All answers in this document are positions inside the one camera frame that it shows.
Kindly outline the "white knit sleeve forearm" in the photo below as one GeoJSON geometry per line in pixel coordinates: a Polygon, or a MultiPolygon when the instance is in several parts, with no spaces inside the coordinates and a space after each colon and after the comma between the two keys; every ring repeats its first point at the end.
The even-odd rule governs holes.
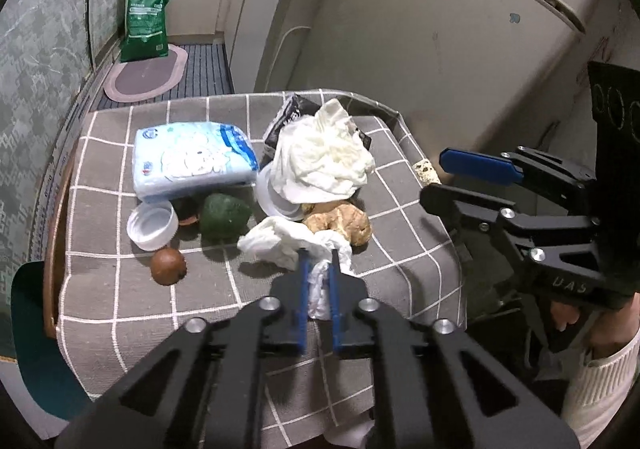
{"type": "Polygon", "coordinates": [[[639,372],[639,333],[608,357],[593,348],[580,359],[562,406],[562,420],[589,448],[615,417],[639,372]]]}

